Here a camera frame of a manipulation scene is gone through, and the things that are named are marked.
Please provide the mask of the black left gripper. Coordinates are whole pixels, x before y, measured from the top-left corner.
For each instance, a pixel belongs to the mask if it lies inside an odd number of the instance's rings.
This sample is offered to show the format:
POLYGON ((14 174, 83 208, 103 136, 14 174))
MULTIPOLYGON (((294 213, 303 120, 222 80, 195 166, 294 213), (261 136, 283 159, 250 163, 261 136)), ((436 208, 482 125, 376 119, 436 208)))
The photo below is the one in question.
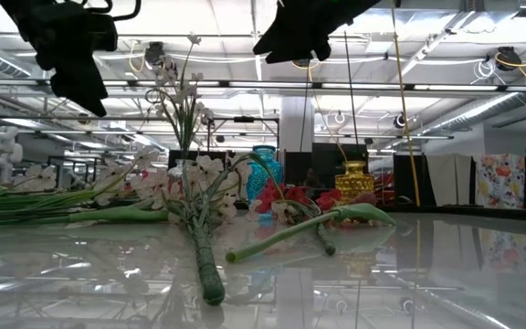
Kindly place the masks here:
POLYGON ((118 34, 110 15, 113 0, 102 0, 104 6, 87 6, 88 1, 26 0, 18 29, 36 51, 38 66, 56 70, 50 78, 52 91, 104 117, 101 101, 108 92, 92 53, 113 51, 118 34))

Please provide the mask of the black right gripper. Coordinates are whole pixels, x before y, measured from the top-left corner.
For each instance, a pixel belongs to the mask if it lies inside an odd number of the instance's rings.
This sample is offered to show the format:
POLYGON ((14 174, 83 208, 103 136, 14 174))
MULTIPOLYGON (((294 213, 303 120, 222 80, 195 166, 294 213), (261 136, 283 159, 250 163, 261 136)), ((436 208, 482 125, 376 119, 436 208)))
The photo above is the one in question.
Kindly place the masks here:
POLYGON ((267 54, 268 64, 316 58, 331 54, 329 32, 324 28, 350 25, 381 0, 281 0, 268 30, 253 47, 255 55, 267 54))

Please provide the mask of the clear glass vase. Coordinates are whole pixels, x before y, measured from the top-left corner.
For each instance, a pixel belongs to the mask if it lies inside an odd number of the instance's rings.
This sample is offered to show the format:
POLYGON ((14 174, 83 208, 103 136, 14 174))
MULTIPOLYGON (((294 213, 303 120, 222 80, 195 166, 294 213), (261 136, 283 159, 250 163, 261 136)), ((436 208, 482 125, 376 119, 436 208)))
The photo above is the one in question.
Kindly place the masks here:
POLYGON ((196 160, 176 159, 175 166, 168 170, 171 183, 193 184, 198 181, 199 169, 196 160))

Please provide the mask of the teal glass vase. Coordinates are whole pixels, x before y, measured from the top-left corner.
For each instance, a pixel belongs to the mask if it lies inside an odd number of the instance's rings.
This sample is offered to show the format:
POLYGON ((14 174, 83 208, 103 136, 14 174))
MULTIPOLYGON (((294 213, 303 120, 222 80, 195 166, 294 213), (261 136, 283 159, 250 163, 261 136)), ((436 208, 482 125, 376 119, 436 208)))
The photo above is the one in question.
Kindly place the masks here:
POLYGON ((270 174, 259 163, 251 162, 251 174, 247 181, 247 199, 253 201, 266 186, 269 178, 273 177, 277 183, 282 182, 282 166, 276 159, 276 148, 271 145, 256 145, 253 153, 257 154, 270 171, 270 174))

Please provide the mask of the yellow glass vase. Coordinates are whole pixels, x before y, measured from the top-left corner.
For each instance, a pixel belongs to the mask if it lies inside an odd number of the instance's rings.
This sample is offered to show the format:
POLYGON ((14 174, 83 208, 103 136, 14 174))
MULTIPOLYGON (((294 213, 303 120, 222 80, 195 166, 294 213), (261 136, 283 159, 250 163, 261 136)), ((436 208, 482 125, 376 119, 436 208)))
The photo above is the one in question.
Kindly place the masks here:
POLYGON ((353 201, 362 193, 372 193, 374 179, 365 173, 365 161, 348 161, 343 163, 345 172, 335 176, 335 188, 342 193, 342 202, 353 201))

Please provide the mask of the black partition panel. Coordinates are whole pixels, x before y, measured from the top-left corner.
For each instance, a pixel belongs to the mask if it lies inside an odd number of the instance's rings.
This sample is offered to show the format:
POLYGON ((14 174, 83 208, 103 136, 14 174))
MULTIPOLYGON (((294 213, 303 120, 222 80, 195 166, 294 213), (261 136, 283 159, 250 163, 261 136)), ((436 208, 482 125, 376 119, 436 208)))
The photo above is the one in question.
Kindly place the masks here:
POLYGON ((394 201, 397 205, 416 204, 416 186, 420 205, 434 207, 436 200, 428 171, 428 163, 424 155, 416 155, 414 163, 416 174, 409 155, 395 155, 394 158, 394 201))
POLYGON ((335 176, 345 173, 346 161, 368 161, 364 144, 314 143, 310 151, 285 152, 285 178, 289 185, 327 190, 335 187, 335 176))

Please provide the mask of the white hanging cloth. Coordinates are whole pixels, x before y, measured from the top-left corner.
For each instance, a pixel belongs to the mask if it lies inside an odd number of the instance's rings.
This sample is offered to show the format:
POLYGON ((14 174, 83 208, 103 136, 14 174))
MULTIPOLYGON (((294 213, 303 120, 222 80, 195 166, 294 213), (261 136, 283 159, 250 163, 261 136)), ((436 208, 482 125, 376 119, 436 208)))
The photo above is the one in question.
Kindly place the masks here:
POLYGON ((472 157, 441 154, 428 155, 426 160, 436 205, 469 205, 472 157))

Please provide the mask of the floral patterned cloth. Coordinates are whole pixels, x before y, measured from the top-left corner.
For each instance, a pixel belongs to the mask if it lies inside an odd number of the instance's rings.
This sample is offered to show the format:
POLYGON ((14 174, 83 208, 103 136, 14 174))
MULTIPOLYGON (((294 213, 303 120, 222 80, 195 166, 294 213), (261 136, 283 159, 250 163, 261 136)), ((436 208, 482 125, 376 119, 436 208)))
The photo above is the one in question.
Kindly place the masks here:
POLYGON ((523 209, 525 157, 517 154, 475 155, 476 201, 485 208, 523 209))

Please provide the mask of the black aluminium rig frame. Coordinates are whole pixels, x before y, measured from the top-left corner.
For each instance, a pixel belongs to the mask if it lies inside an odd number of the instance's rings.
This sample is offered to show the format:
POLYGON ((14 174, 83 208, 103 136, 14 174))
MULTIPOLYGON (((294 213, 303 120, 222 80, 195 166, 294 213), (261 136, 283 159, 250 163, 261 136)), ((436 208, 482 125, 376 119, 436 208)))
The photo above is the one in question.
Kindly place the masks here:
POLYGON ((479 206, 418 207, 417 205, 378 205, 377 208, 387 213, 450 214, 460 216, 503 218, 526 221, 526 209, 484 208, 479 206))

